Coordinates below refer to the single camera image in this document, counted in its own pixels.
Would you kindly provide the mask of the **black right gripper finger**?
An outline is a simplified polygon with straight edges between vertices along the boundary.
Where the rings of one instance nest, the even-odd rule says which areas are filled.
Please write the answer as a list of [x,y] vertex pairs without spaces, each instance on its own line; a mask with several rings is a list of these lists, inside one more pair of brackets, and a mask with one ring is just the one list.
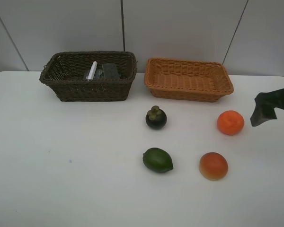
[[257,127],[267,121],[276,120],[274,108],[265,104],[256,104],[254,112],[250,118],[252,127]]

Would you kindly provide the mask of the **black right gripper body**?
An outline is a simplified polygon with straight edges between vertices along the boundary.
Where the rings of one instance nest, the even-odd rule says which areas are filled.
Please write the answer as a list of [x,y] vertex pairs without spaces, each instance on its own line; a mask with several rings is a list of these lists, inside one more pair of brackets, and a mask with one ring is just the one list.
[[256,106],[269,106],[284,110],[284,88],[272,92],[261,92],[255,98]]

